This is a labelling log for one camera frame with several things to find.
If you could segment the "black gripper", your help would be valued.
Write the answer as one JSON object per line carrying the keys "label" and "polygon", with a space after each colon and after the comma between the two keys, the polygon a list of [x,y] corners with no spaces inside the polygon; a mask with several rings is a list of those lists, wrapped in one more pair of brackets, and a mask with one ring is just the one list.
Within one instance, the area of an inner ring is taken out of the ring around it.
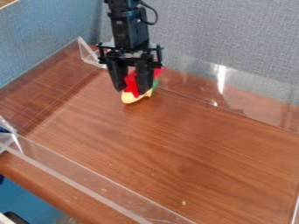
{"label": "black gripper", "polygon": [[[121,91],[126,87],[126,67],[134,66],[137,92],[142,95],[152,88],[154,68],[164,67],[164,47],[154,43],[146,43],[129,50],[116,48],[114,41],[100,42],[96,47],[98,50],[97,63],[106,66],[116,91]],[[149,59],[149,64],[138,62],[145,59]]]}

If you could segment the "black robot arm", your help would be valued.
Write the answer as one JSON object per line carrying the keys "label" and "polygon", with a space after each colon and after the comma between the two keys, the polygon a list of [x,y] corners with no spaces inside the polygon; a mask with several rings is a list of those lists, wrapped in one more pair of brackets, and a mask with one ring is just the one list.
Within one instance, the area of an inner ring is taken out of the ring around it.
{"label": "black robot arm", "polygon": [[157,23],[157,12],[142,0],[104,0],[108,7],[113,44],[98,43],[97,63],[106,66],[116,91],[126,87],[128,68],[134,68],[140,95],[153,87],[154,69],[164,66],[162,48],[149,40],[148,26]]}

